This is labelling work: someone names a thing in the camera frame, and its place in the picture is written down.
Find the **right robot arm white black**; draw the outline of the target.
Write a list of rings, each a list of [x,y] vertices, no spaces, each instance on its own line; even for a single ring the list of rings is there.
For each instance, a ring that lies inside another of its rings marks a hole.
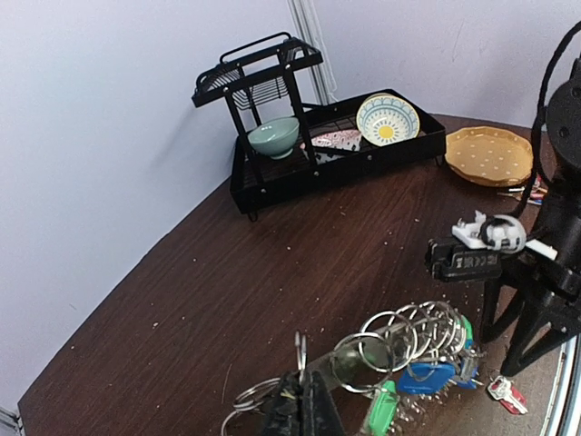
[[[580,333],[580,63],[547,95],[555,67],[572,39],[574,25],[544,73],[531,128],[534,163],[526,189],[541,178],[547,194],[531,237],[556,250],[550,259],[525,249],[504,258],[502,273],[484,283],[480,340],[492,342],[514,329],[500,367],[513,377]]]

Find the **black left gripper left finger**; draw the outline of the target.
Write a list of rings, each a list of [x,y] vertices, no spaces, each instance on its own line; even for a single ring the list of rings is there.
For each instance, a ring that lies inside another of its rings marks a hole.
[[[299,436],[303,389],[297,374],[284,374],[265,415],[260,435]]]

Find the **red key tag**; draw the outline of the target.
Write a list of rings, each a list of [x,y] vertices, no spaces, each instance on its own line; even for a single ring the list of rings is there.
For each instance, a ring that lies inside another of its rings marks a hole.
[[[502,375],[498,375],[487,386],[490,397],[498,401],[509,413],[524,415],[528,413],[527,400],[515,388],[513,382]]]

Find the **grey disc keyring organizer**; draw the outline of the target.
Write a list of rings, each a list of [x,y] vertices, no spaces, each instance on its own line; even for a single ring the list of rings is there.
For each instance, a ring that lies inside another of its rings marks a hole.
[[[294,335],[297,374],[303,389],[306,372],[320,372],[330,395],[341,389],[371,402],[369,394],[386,381],[396,383],[399,406],[389,435],[400,429],[397,421],[411,421],[422,411],[420,399],[437,400],[452,386],[479,386],[482,352],[466,316],[448,302],[409,303],[370,316],[314,362],[308,361],[307,336]],[[276,388],[283,377],[261,381],[239,394],[221,433],[231,435],[234,423],[250,414],[262,418],[260,432]]]

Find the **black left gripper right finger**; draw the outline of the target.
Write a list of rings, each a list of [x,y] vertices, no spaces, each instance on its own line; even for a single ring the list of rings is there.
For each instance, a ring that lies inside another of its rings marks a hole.
[[[345,436],[346,432],[330,391],[320,372],[306,372],[301,399],[301,434]]]

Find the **green key tag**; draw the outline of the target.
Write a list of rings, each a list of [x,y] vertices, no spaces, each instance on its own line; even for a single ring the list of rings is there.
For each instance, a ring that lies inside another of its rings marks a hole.
[[[399,406],[396,383],[392,380],[386,381],[370,393],[369,397],[371,403],[359,428],[359,435],[389,435]]]

